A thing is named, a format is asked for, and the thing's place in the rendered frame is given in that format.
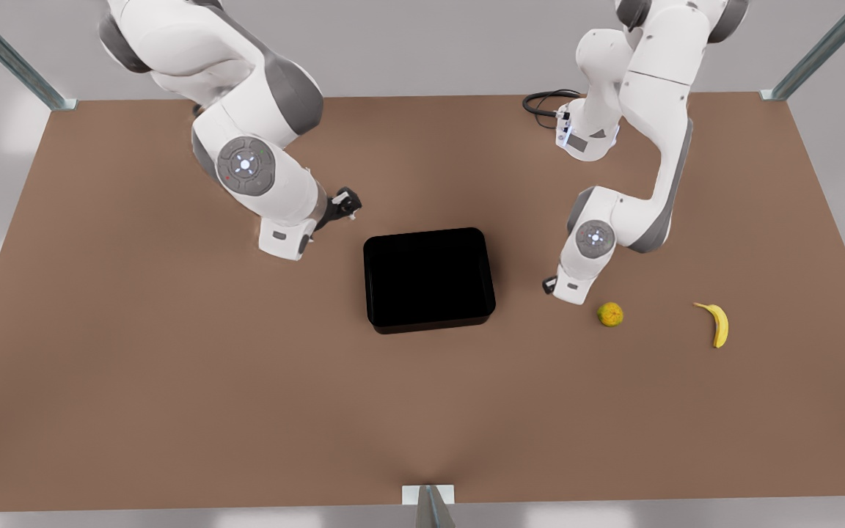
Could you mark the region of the black rectangular tray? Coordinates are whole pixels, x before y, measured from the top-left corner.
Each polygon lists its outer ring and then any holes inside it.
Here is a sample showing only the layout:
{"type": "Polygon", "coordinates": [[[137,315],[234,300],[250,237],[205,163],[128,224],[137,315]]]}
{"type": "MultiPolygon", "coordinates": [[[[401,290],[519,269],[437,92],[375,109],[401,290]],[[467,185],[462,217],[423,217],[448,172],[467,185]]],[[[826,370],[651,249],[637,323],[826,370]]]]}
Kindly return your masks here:
{"type": "Polygon", "coordinates": [[[480,325],[496,309],[475,227],[375,236],[362,251],[367,318],[379,334],[480,325]]]}

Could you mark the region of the yellow banana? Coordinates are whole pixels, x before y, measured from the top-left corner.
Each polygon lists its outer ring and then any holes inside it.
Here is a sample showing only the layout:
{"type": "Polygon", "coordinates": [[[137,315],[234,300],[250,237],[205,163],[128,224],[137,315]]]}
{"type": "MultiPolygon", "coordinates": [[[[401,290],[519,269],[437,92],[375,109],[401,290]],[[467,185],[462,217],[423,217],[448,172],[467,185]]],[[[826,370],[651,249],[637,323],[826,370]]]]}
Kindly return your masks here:
{"type": "Polygon", "coordinates": [[[728,315],[725,314],[722,307],[719,307],[719,305],[716,304],[694,303],[693,305],[694,307],[700,307],[713,315],[715,324],[713,347],[723,347],[725,342],[728,340],[728,335],[730,334],[730,321],[728,321],[728,315]]]}

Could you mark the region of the silver frame post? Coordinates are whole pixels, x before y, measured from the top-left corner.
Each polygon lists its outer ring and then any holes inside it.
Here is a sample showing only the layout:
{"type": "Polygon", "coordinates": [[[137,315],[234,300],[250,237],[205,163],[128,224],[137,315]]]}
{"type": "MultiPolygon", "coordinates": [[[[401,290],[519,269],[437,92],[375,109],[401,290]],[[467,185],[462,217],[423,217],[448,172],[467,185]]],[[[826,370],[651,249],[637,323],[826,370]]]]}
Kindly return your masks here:
{"type": "Polygon", "coordinates": [[[78,101],[67,99],[51,86],[1,35],[0,64],[14,75],[50,111],[72,111],[78,101]]]}
{"type": "Polygon", "coordinates": [[[765,101],[786,101],[845,43],[845,13],[771,89],[760,90],[765,101]]]}
{"type": "Polygon", "coordinates": [[[414,505],[415,528],[456,528],[448,505],[456,503],[454,485],[403,485],[403,505],[414,505]]]}

